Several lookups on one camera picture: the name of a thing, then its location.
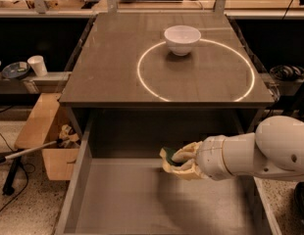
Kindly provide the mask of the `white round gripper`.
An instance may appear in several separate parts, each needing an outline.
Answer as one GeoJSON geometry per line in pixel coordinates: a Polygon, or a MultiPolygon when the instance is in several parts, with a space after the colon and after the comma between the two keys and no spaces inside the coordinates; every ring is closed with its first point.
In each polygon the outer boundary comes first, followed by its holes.
{"type": "Polygon", "coordinates": [[[170,166],[170,173],[184,180],[204,179],[205,175],[213,180],[225,180],[232,178],[228,171],[224,158],[223,146],[226,141],[224,135],[211,136],[203,142],[192,142],[172,156],[175,163],[184,163],[181,166],[170,166]]]}

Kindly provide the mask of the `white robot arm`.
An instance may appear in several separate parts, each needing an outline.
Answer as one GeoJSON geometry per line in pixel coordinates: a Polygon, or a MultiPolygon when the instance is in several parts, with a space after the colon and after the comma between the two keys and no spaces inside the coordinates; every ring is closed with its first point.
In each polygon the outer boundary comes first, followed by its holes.
{"type": "Polygon", "coordinates": [[[166,172],[186,180],[251,175],[304,181],[304,122],[268,117],[252,133],[210,136],[177,151],[164,148],[160,156],[166,172]]]}

